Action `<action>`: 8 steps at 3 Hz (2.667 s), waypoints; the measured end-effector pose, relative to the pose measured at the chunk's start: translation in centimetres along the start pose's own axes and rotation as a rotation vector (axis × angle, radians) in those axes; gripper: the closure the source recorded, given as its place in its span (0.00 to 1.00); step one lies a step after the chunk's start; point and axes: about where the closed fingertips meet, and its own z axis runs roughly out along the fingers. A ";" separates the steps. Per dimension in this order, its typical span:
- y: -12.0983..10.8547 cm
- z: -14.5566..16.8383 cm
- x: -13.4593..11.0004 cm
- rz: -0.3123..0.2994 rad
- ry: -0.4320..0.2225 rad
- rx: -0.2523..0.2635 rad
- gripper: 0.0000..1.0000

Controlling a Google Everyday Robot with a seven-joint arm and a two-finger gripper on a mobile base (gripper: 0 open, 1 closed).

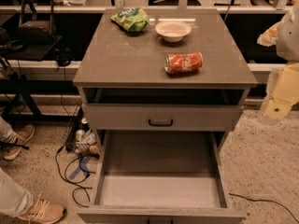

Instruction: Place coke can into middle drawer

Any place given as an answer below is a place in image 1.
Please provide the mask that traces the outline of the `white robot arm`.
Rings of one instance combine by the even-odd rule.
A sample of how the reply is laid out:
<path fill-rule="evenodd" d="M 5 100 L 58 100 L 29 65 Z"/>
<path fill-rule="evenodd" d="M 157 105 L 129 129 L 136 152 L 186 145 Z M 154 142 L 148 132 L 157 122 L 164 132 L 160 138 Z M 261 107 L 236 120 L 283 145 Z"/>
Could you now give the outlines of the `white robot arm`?
<path fill-rule="evenodd" d="M 260 122 L 274 125 L 284 119 L 299 102 L 299 3 L 257 39 L 259 45 L 276 46 L 277 56 L 287 61 L 268 77 Z"/>

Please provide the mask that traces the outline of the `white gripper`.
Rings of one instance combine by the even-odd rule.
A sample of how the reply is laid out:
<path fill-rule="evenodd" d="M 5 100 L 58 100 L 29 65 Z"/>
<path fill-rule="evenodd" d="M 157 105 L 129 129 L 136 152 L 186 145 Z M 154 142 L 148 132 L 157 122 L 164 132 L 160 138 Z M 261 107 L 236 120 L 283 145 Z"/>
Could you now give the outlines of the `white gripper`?
<path fill-rule="evenodd" d="M 275 125 L 298 102 L 299 63 L 287 63 L 281 71 L 273 69 L 268 77 L 259 121 L 264 125 Z"/>

